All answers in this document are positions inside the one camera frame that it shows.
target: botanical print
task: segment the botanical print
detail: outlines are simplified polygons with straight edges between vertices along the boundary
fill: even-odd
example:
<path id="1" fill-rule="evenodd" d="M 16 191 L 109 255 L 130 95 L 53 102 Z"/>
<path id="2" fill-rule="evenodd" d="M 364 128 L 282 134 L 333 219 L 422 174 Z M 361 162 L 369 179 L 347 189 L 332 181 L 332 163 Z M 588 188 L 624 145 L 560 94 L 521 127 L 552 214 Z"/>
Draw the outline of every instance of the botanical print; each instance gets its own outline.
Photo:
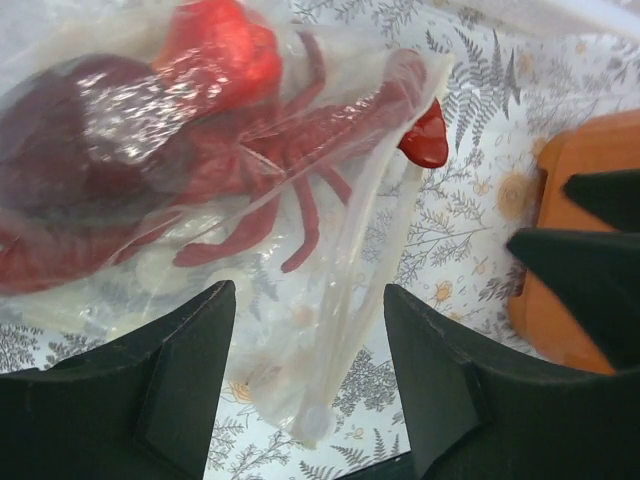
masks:
<path id="1" fill-rule="evenodd" d="M 52 14 L 74 3 L 58 2 Z M 452 321 L 537 355 L 515 334 L 506 316 L 506 302 L 520 293 L 524 269 L 504 244 L 534 220 L 540 187 L 535 160 L 553 135 L 595 115 L 640 106 L 640 48 L 606 35 L 544 41 L 518 36 L 448 0 L 289 3 L 306 23 L 369 27 L 390 46 L 455 56 L 448 90 L 440 99 L 448 127 L 449 162 L 424 176 L 395 282 Z M 113 8 L 124 0 L 94 4 Z M 403 161 L 397 154 L 393 163 Z M 385 254 L 399 191 L 399 180 L 390 179 L 379 192 L 358 259 L 354 292 L 366 289 Z M 292 221 L 299 217 L 293 210 L 283 215 Z M 344 216 L 335 205 L 321 206 L 320 216 L 320 241 L 327 243 L 339 233 Z M 225 260 L 218 272 L 233 278 L 238 287 L 236 325 L 254 329 L 246 337 L 236 337 L 233 346 L 246 355 L 255 347 L 243 344 L 244 339 L 269 323 L 265 305 L 280 306 L 292 325 L 313 331 L 318 303 L 305 292 L 320 289 L 325 282 L 327 257 L 320 250 L 300 268 L 305 280 L 297 285 L 265 269 L 264 255 L 254 251 L 242 261 Z M 156 300 L 169 299 L 179 288 L 189 298 L 219 279 L 206 269 L 194 269 L 174 283 L 162 283 L 149 268 L 133 263 L 117 277 L 94 279 L 96 308 L 109 308 L 121 320 L 138 315 L 135 318 L 142 322 L 149 314 L 145 302 L 152 295 Z M 122 299 L 130 289 L 147 293 L 138 296 L 138 303 L 126 303 Z M 58 333 L 54 325 L 44 328 L 50 319 L 39 312 L 38 322 L 35 314 L 24 318 L 10 302 L 0 305 L 0 315 L 4 372 L 48 368 L 104 341 L 105 332 L 91 325 L 72 334 Z M 308 450 L 260 418 L 245 382 L 225 382 L 205 479 L 333 480 L 408 451 L 381 314 L 333 409 L 334 434 L 316 450 Z"/>

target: orange toy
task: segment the orange toy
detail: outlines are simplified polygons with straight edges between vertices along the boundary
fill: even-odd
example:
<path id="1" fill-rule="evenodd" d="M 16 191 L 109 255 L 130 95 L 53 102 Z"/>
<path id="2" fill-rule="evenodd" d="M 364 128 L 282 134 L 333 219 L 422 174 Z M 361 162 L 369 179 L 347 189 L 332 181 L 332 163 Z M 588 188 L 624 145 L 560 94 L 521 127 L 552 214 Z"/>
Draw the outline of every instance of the orange toy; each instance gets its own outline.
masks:
<path id="1" fill-rule="evenodd" d="M 555 136 L 538 159 L 546 181 L 537 226 L 612 231 L 567 199 L 562 188 L 577 173 L 640 168 L 639 151 L 640 110 L 599 117 Z M 516 332 L 551 361 L 592 372 L 614 372 L 560 300 L 532 273 L 527 272 L 522 293 L 509 299 L 508 313 Z"/>

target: plastic bag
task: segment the plastic bag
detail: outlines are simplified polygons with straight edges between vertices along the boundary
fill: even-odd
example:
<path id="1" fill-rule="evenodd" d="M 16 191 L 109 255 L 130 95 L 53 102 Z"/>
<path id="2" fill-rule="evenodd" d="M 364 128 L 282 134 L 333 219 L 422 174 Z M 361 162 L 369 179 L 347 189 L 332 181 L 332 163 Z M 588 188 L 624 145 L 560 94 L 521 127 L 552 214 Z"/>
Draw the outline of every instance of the plastic bag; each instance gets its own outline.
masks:
<path id="1" fill-rule="evenodd" d="M 396 146 L 446 158 L 431 107 L 451 58 L 264 0 L 159 3 L 3 12 L 24 28 L 0 40 L 0 311 L 113 338 L 233 280 L 227 377 L 312 446 L 406 240 L 423 169 Z"/>

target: table surface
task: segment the table surface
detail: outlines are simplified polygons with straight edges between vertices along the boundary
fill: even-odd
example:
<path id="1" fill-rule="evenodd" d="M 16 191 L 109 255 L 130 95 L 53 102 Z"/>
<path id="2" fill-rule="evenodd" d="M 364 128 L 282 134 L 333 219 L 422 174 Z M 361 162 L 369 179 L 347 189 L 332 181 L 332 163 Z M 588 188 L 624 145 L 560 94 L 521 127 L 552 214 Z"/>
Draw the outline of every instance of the table surface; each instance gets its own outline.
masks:
<path id="1" fill-rule="evenodd" d="M 390 44 L 452 52 L 443 101 L 451 156 L 422 188 L 396 281 L 451 319 L 532 353 L 510 329 L 506 299 L 521 270 L 504 243 L 533 218 L 534 159 L 558 131 L 635 108 L 638 49 L 606 36 L 520 38 L 446 0 L 300 0 L 308 22 L 368 25 Z M 0 371 L 45 367 L 96 346 L 0 305 Z M 328 480 L 409 450 L 380 317 L 335 401 L 339 424 L 317 450 L 265 424 L 247 390 L 225 384 L 205 478 Z"/>

